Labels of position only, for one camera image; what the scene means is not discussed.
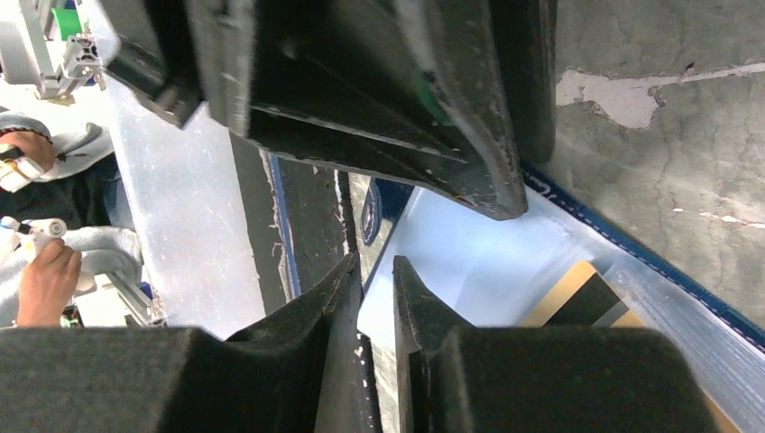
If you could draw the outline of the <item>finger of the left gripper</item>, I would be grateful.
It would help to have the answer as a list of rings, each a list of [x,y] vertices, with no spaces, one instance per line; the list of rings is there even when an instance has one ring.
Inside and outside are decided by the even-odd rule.
[[[521,158],[550,160],[555,147],[556,0],[491,2],[494,46]]]
[[[528,208],[486,1],[188,1],[211,116],[293,161]]]

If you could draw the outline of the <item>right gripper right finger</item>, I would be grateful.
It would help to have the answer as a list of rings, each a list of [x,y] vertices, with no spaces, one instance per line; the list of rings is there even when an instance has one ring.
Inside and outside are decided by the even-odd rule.
[[[393,263],[403,432],[720,432],[685,357],[594,266],[576,263],[515,327],[477,327]]]

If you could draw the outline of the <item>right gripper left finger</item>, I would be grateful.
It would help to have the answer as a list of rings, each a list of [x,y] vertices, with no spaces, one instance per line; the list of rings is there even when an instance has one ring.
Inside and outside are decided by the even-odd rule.
[[[4,432],[357,432],[356,254],[226,340],[194,327],[1,335]]]

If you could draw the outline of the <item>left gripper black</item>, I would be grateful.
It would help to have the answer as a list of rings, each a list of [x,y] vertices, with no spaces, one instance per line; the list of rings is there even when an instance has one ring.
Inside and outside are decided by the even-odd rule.
[[[141,106],[184,127],[203,100],[185,3],[113,0],[100,5],[119,42],[107,73]]]

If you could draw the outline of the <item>orange credit card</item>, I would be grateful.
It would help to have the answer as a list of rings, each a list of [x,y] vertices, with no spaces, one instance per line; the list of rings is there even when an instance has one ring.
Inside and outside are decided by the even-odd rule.
[[[733,432],[684,356],[650,329],[587,262],[576,263],[502,340],[510,388],[479,431]]]

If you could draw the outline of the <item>blue leather card holder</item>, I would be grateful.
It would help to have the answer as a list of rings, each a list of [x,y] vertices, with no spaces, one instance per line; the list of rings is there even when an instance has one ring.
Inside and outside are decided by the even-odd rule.
[[[393,259],[410,259],[449,307],[478,326],[519,323],[576,263],[592,264],[632,312],[683,351],[741,432],[764,429],[764,332],[627,236],[541,171],[523,171],[529,209],[495,221],[438,194],[374,179],[360,224],[368,273],[358,326],[372,343],[382,428],[399,428]]]

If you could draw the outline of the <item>operator left hand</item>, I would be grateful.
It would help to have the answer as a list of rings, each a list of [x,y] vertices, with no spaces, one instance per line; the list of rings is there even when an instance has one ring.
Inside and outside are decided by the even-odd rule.
[[[20,189],[56,178],[56,148],[51,138],[29,129],[1,132],[1,186]]]

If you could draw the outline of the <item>operator right hand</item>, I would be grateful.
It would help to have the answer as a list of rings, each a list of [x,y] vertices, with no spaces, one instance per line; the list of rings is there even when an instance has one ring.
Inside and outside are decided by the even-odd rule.
[[[22,272],[18,327],[60,327],[60,317],[78,285],[81,252],[61,239],[44,246]]]

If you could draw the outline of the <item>aluminium extrusion frame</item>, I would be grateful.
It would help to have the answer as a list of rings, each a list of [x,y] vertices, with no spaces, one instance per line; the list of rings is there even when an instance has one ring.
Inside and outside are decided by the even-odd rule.
[[[1,78],[40,100],[102,84],[103,61],[80,1],[3,1]]]

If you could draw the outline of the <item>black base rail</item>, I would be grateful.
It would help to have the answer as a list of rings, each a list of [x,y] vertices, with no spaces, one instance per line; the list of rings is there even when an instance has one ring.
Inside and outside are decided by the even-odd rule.
[[[349,179],[231,139],[266,315],[232,336],[254,351],[269,432],[378,432]],[[284,303],[271,296],[281,291]]]

